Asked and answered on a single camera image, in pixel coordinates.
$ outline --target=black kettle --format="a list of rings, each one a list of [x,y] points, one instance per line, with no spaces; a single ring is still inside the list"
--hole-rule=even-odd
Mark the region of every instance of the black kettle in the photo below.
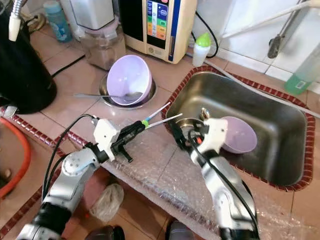
[[[16,42],[9,40],[11,8],[0,15],[0,107],[12,106],[17,114],[32,114],[55,99],[57,87],[30,44],[26,25]]]

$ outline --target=plastic bag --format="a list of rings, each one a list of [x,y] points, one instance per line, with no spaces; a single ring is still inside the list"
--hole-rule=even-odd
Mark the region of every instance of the plastic bag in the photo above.
[[[122,186],[113,183],[106,187],[100,198],[90,209],[90,213],[101,221],[110,221],[119,210],[124,200],[125,192]]]

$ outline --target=orange hose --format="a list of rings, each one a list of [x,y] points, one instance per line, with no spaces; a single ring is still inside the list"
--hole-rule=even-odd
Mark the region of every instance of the orange hose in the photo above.
[[[11,130],[11,132],[13,132],[17,136],[24,149],[24,159],[19,171],[4,187],[0,188],[1,199],[5,195],[7,195],[26,174],[31,161],[31,149],[27,138],[25,137],[25,135],[22,134],[22,132],[18,128],[16,128],[3,117],[0,117],[0,123],[4,124],[8,129]]]

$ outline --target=green bottle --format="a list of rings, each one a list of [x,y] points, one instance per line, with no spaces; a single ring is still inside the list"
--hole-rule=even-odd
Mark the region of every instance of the green bottle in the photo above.
[[[294,95],[303,93],[312,82],[320,80],[320,43],[297,71],[284,84],[284,89]]]

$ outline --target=spoon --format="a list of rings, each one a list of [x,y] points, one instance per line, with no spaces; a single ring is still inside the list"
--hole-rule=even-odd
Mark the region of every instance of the spoon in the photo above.
[[[138,98],[140,98],[142,94],[143,94],[142,92],[136,91],[136,92],[126,93],[123,96],[86,94],[86,93],[76,93],[73,96],[77,98],[82,98],[82,97],[84,98],[120,98],[125,100],[126,102],[134,102]]]

